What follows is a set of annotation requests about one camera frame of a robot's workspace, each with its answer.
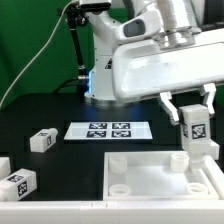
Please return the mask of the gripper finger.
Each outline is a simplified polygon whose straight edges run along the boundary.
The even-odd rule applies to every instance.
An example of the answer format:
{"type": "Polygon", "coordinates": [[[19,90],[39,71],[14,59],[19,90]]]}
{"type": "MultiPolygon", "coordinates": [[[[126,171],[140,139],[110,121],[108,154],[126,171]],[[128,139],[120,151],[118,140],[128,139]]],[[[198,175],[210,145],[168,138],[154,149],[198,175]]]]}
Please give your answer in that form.
{"type": "Polygon", "coordinates": [[[162,92],[159,94],[159,105],[168,114],[170,122],[173,126],[179,124],[179,115],[177,108],[171,102],[172,94],[170,92],[162,92]]]}
{"type": "Polygon", "coordinates": [[[216,95],[216,86],[214,83],[204,84],[200,88],[200,95],[203,97],[202,106],[207,110],[210,117],[215,115],[213,101],[216,95]]]}

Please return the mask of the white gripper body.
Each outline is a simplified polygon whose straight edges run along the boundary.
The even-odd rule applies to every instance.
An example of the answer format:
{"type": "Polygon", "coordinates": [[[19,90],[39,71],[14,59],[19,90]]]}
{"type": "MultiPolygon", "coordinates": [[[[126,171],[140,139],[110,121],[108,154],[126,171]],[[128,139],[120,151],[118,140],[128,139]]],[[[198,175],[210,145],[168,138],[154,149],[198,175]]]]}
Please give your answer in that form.
{"type": "Polygon", "coordinates": [[[224,28],[197,35],[187,47],[162,50],[150,39],[120,46],[113,55],[112,83],[121,102],[223,85],[224,28]]]}

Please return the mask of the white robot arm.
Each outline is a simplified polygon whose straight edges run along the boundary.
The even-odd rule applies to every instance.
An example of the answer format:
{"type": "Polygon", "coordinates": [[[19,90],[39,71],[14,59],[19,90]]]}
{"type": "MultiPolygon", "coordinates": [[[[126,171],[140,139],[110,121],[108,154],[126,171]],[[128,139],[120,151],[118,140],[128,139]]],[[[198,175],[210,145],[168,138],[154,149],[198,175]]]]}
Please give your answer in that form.
{"type": "Polygon", "coordinates": [[[174,94],[198,90],[214,113],[224,85],[224,28],[202,26],[205,0],[90,0],[95,65],[85,97],[98,105],[158,98],[173,124],[174,94]]]}

